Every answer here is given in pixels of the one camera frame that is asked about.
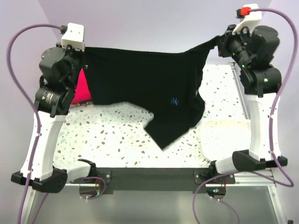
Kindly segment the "black t shirt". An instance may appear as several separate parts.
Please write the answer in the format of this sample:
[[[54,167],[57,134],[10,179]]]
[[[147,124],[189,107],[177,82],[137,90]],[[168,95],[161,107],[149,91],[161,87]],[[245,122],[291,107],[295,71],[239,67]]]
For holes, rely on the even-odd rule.
[[[164,149],[202,119],[199,94],[213,38],[181,53],[87,47],[84,74],[95,105],[128,102],[153,114],[145,131]]]

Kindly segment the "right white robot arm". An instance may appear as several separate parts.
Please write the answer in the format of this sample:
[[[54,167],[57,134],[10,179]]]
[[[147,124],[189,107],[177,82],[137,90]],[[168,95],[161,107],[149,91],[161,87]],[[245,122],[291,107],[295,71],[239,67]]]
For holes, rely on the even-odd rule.
[[[235,32],[236,28],[229,25],[218,38],[217,46],[219,56],[232,57],[241,69],[240,81],[250,112],[251,142],[249,149],[234,151],[232,156],[210,163],[208,178],[213,183],[223,180],[225,173],[288,164],[278,146],[278,106],[272,104],[282,84],[280,71],[271,65],[280,43],[278,32],[268,26],[257,26],[253,31],[243,27]]]

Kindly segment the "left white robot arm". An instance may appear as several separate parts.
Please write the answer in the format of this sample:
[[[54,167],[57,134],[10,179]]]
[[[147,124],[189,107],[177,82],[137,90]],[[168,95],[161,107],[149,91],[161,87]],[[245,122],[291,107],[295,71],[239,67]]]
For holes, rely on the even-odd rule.
[[[34,128],[27,158],[11,181],[43,193],[58,193],[65,184],[76,179],[86,183],[96,180],[95,163],[79,159],[65,167],[53,166],[58,136],[75,97],[83,50],[58,43],[42,53],[39,68],[42,75],[33,103]]]

